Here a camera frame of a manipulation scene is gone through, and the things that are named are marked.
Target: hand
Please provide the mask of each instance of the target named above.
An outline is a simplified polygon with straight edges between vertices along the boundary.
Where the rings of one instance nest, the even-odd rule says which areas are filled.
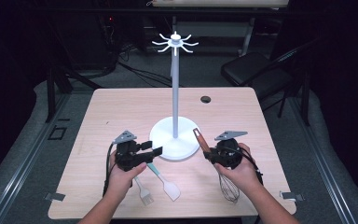
[[[249,152],[249,154],[251,153],[251,149],[244,143],[239,143],[239,146]],[[231,182],[246,195],[261,186],[255,174],[254,166],[246,158],[242,158],[241,163],[233,170],[230,170],[219,163],[215,163],[214,167],[219,174],[230,179]]]
[[[122,201],[131,186],[133,178],[135,178],[146,168],[146,163],[143,162],[138,166],[134,167],[132,170],[125,172],[118,168],[118,166],[116,165],[115,155],[116,152],[114,151],[110,156],[109,169],[112,171],[109,176],[109,187],[106,191],[106,194],[113,195],[118,200]]]

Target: gray carpet floor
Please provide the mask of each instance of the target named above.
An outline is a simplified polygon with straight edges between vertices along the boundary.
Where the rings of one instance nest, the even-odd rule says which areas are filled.
[[[197,39],[200,45],[191,48],[195,52],[186,54],[181,51],[180,83],[184,87],[230,86],[220,76],[220,66],[237,57],[237,39],[229,40],[211,38]],[[269,54],[273,39],[268,37],[253,38],[250,51],[261,51]],[[147,54],[138,50],[123,54],[120,61],[133,68],[169,76],[171,54],[156,53],[152,49]],[[92,72],[83,73],[89,76]],[[116,70],[104,77],[93,79],[106,88],[145,88],[149,84],[133,72],[118,65]],[[48,218],[50,201],[44,200],[47,192],[55,192],[76,134],[88,107],[92,91],[84,84],[71,80],[75,90],[70,95],[58,93],[59,110],[50,124],[44,121],[47,117],[47,88],[42,83],[35,88],[37,103],[21,135],[7,154],[0,166],[0,204],[7,189],[12,187],[12,177],[24,166],[24,161],[31,157],[33,148],[39,148],[29,161],[29,172],[23,174],[23,182],[17,184],[7,206],[0,206],[0,223],[77,223],[78,220],[51,220]],[[159,83],[149,81],[157,87]],[[267,99],[261,105],[265,107],[280,95]],[[285,171],[292,192],[302,194],[306,201],[297,202],[295,216],[302,223],[353,223],[345,222],[332,194],[326,186],[317,166],[317,159],[312,146],[317,145],[324,155],[331,173],[341,190],[341,196],[351,210],[353,220],[358,223],[358,188],[353,184],[345,166],[337,158],[328,140],[324,118],[319,108],[316,95],[310,96],[310,126],[304,126],[298,118],[298,99],[290,99],[280,119],[277,118],[278,105],[264,113],[269,131],[277,148],[283,170]],[[54,126],[65,127],[62,140],[48,140]],[[243,223],[253,223],[254,217],[244,217]]]

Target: utensil handle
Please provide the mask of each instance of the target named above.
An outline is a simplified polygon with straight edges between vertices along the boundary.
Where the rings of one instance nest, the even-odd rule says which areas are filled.
[[[153,171],[153,173],[155,173],[156,175],[159,175],[158,169],[152,162],[148,163],[147,166],[150,168],[150,170]]]

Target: wooden tabletop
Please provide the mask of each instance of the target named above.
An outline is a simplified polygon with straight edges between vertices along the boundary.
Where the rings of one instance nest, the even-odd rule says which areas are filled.
[[[287,7],[289,0],[153,0],[154,7]]]
[[[203,103],[202,96],[211,97]],[[100,89],[94,92],[57,192],[62,202],[53,201],[48,216],[53,219],[82,218],[102,198],[106,152],[112,141],[128,130],[137,143],[149,140],[152,127],[172,115],[172,89]],[[179,116],[200,128],[210,147],[223,131],[246,131],[236,138],[247,144],[263,175],[267,190],[291,214],[294,202],[283,200],[280,191],[290,191],[276,149],[269,134],[255,92],[251,88],[181,88]],[[255,208],[241,194],[237,203],[222,195],[217,172],[199,149],[185,161],[155,158],[162,175],[175,183],[181,195],[172,201],[162,182],[148,168],[139,178],[154,202],[144,206],[138,186],[133,186],[114,218],[242,217],[256,215]]]

